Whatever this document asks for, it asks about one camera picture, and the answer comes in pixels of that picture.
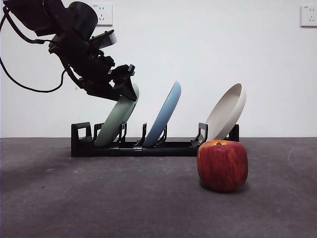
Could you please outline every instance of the white wall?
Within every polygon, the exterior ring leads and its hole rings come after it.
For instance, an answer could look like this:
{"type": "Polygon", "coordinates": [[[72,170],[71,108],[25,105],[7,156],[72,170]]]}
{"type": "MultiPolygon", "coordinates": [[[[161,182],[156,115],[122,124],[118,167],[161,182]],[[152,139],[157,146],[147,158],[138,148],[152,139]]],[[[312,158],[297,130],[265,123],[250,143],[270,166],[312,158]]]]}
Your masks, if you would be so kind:
{"type": "MultiPolygon", "coordinates": [[[[237,82],[248,93],[241,136],[317,136],[317,28],[299,26],[300,5],[317,0],[112,3],[118,42],[104,51],[117,65],[136,66],[133,81],[141,93],[128,136],[141,136],[145,121],[153,124],[175,80],[182,96],[168,136],[195,136],[198,123],[237,82]]],[[[25,43],[6,22],[1,57],[22,84],[38,89],[59,84],[62,66],[47,49],[25,43]]],[[[103,122],[114,104],[76,90],[68,77],[59,91],[38,94],[1,71],[1,137],[69,137],[72,123],[103,122]]]]}

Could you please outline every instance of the blue plate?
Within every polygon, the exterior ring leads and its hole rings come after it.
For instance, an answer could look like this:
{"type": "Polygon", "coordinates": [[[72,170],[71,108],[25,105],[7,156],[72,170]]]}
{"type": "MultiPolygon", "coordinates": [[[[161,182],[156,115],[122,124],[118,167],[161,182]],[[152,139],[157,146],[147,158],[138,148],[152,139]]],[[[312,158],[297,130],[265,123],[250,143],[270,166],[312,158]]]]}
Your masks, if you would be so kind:
{"type": "Polygon", "coordinates": [[[172,116],[175,107],[181,95],[181,87],[179,82],[175,82],[172,90],[170,91],[165,103],[163,104],[147,138],[143,143],[143,147],[152,147],[156,144],[159,136],[164,131],[170,117],[172,116]]]}

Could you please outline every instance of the black cable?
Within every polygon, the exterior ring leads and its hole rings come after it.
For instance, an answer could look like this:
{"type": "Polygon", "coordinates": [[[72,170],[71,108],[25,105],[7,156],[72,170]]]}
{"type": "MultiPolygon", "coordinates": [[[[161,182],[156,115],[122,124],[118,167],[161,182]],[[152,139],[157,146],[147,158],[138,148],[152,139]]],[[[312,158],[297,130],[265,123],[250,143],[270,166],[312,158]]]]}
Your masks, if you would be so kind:
{"type": "MultiPolygon", "coordinates": [[[[15,30],[15,32],[25,41],[27,41],[28,43],[31,43],[31,44],[43,44],[44,42],[53,42],[53,41],[50,41],[50,40],[40,40],[40,39],[36,39],[36,40],[31,40],[29,38],[27,38],[26,36],[24,36],[22,34],[22,32],[16,27],[16,25],[14,24],[14,22],[12,21],[11,17],[9,16],[9,10],[4,7],[3,8],[3,11],[4,11],[4,16],[1,20],[1,23],[0,23],[0,32],[1,32],[1,29],[2,29],[2,26],[4,24],[4,21],[5,19],[7,18],[8,21],[10,22],[11,26],[13,27],[13,29],[15,30]]],[[[22,84],[20,84],[19,82],[17,82],[10,74],[9,72],[6,70],[3,62],[2,62],[2,59],[0,57],[0,63],[1,63],[1,66],[5,72],[5,74],[9,77],[9,79],[12,80],[12,82],[14,82],[15,84],[19,85],[20,87],[24,88],[24,89],[27,89],[27,90],[30,90],[30,91],[33,91],[33,92],[37,92],[37,93],[51,93],[51,92],[54,92],[56,91],[57,89],[59,89],[62,85],[63,85],[63,79],[64,79],[64,74],[66,73],[66,70],[63,71],[63,73],[61,74],[61,82],[60,84],[52,89],[52,90],[37,90],[37,89],[33,89],[33,88],[29,88],[29,87],[26,87],[22,84]]]]}

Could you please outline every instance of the robotic arm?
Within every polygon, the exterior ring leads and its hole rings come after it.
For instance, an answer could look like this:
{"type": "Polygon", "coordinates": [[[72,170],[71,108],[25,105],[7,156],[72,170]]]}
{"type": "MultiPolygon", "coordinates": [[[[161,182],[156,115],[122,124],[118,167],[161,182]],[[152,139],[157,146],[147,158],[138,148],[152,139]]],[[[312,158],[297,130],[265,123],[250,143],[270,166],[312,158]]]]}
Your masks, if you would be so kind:
{"type": "Polygon", "coordinates": [[[135,67],[125,64],[111,70],[114,61],[110,56],[105,57],[101,49],[116,42],[114,31],[91,37],[98,18],[90,6],[76,1],[65,8],[61,0],[3,0],[3,3],[4,17],[21,37],[23,34],[10,18],[10,11],[38,36],[56,34],[50,41],[49,52],[59,57],[70,78],[87,94],[115,101],[122,95],[136,101],[130,79],[135,67]],[[77,79],[72,69],[81,78],[77,79]]]}

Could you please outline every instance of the green plate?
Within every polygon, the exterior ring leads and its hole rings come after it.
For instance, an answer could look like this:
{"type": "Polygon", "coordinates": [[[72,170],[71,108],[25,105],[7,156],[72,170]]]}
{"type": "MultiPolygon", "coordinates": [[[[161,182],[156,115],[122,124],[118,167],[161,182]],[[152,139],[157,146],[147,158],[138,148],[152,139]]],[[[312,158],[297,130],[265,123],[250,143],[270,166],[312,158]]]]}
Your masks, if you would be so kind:
{"type": "Polygon", "coordinates": [[[119,134],[120,125],[129,120],[129,117],[139,100],[139,88],[135,83],[133,83],[132,86],[137,95],[137,100],[133,102],[123,96],[118,100],[104,122],[95,141],[95,146],[102,147],[111,144],[119,134]]]}

